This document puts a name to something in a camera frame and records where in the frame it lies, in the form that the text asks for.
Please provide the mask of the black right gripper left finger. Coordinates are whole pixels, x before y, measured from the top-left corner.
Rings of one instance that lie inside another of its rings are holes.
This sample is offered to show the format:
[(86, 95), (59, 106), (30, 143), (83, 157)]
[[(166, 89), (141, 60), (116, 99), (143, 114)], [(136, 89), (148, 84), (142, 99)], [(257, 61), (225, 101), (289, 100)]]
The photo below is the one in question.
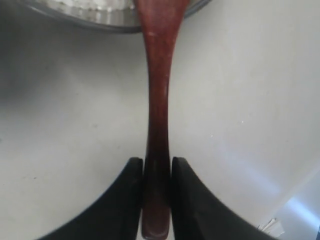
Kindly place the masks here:
[(132, 157), (103, 195), (42, 240), (135, 240), (142, 204), (143, 160)]

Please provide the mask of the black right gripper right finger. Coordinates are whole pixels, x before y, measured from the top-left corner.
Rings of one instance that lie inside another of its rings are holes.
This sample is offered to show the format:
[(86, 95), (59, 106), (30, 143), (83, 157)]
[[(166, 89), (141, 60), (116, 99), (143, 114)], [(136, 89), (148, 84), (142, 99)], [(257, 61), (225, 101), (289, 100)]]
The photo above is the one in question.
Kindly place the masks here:
[(272, 239), (215, 197), (182, 157), (172, 160), (171, 214), (176, 240)]

